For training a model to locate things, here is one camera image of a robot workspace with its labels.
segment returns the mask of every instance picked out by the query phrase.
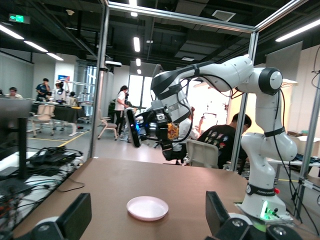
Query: black t-shirt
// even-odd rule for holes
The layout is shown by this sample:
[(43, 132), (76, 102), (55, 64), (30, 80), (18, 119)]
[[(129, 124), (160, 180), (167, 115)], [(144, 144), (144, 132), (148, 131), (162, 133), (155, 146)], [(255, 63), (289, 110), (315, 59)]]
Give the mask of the black t-shirt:
[[(236, 129), (229, 125), (215, 125), (206, 130), (198, 141), (217, 146), (218, 152), (218, 167), (223, 168), (223, 165), (231, 160), (232, 150), (234, 147)], [(245, 160), (246, 152), (240, 148), (239, 158)]]

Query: black ceiling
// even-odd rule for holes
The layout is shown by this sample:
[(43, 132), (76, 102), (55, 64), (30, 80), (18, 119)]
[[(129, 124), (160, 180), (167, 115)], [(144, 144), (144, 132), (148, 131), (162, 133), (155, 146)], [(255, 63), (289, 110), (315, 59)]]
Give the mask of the black ceiling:
[[(114, 2), (128, 4), (129, 0)], [(137, 0), (140, 7), (221, 20), (235, 15), (230, 23), (256, 26), (288, 0)], [(66, 10), (74, 11), (68, 15)], [(30, 16), (30, 24), (9, 22), (9, 14)], [(53, 53), (95, 59), (98, 53), (102, 5), (100, 0), (0, 0), (0, 24)], [(320, 18), (320, 1), (309, 0), (275, 24), (259, 33), (255, 63), (264, 63), (265, 55), (303, 41), (303, 48), (320, 44), (320, 27), (290, 40), (275, 39)], [(139, 37), (141, 52), (133, 48)], [(132, 17), (129, 12), (111, 10), (106, 54), (116, 62), (129, 65), (137, 57), (142, 62), (161, 64), (165, 70), (212, 60), (221, 63), (247, 53), (250, 34), (218, 29), (146, 15)], [(0, 31), (0, 48), (39, 51)], [(193, 62), (183, 57), (194, 58)]]

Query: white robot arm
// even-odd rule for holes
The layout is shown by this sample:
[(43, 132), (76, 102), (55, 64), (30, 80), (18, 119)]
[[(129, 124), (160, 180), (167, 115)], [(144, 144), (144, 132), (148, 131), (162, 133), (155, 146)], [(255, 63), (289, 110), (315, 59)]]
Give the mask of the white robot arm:
[(219, 92), (237, 88), (244, 93), (256, 94), (255, 121), (264, 134), (247, 133), (241, 139), (241, 145), (250, 159), (250, 176), (241, 208), (245, 213), (268, 223), (290, 220), (285, 204), (275, 194), (275, 170), (266, 159), (290, 161), (297, 154), (297, 147), (285, 133), (281, 122), (281, 73), (271, 67), (254, 68), (253, 62), (245, 56), (222, 64), (203, 62), (162, 72), (153, 78), (151, 89), (175, 123), (189, 114), (181, 104), (189, 106), (180, 81), (195, 77), (203, 78)]

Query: metal pole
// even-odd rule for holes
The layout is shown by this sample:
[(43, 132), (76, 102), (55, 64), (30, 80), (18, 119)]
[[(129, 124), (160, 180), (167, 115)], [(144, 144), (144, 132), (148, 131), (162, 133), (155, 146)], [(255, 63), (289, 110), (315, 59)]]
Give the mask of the metal pole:
[(99, 40), (99, 51), (98, 51), (98, 62), (97, 62), (97, 71), (96, 71), (96, 85), (94, 91), (94, 101), (93, 101), (93, 113), (92, 113), (92, 126), (91, 126), (91, 141), (88, 157), (93, 158), (96, 152), (96, 141), (97, 141), (97, 113), (101, 108), (101, 96), (102, 96), (102, 85), (105, 76), (104, 67), (105, 67), (105, 55), (107, 49), (107, 37), (108, 37), (108, 25), (109, 25), (109, 15), (110, 9), (107, 5), (104, 6), (102, 11), (101, 19), (101, 29), (100, 29), (100, 40)]
[[(313, 101), (313, 108), (312, 108), (313, 112), (311, 114), (308, 136), (306, 138), (306, 147), (304, 150), (304, 155), (303, 155), (303, 159), (302, 159), (302, 167), (300, 170), (300, 177), (303, 179), (306, 178), (308, 175), (310, 157), (311, 157), (312, 147), (314, 144), (317, 123), (318, 123), (319, 108), (320, 108), (320, 75), (318, 78), (318, 85), (316, 88), (315, 98)], [(297, 199), (297, 207), (296, 207), (297, 213), (295, 215), (296, 218), (298, 217), (298, 214), (300, 214), (300, 212), (301, 212), (302, 200), (304, 197), (304, 193), (305, 193), (305, 186), (302, 184), (300, 191), (298, 191), (299, 198)]]
[[(258, 44), (258, 32), (253, 32), (250, 37), (250, 43), (249, 43), (249, 57), (254, 61), (256, 50), (257, 50), (257, 44)], [(243, 125), (245, 124), (245, 112), (246, 112), (246, 106), (247, 106), (247, 99), (248, 99), (248, 93), (244, 93), (241, 98), (241, 104), (240, 104), (240, 111), (238, 116), (238, 121), (236, 125), (235, 130), (235, 136), (234, 136), (234, 143), (233, 143), (233, 149), (232, 149), (232, 155), (231, 155), (231, 171), (237, 170), (238, 165), (238, 157), (241, 147), (241, 135), (243, 133)]]

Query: pink plate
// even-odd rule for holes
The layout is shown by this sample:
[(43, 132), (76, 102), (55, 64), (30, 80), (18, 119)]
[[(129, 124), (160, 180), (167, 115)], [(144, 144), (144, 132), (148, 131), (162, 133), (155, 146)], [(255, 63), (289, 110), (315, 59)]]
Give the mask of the pink plate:
[(168, 204), (154, 196), (138, 196), (126, 204), (128, 212), (142, 221), (155, 221), (163, 218), (169, 210)]

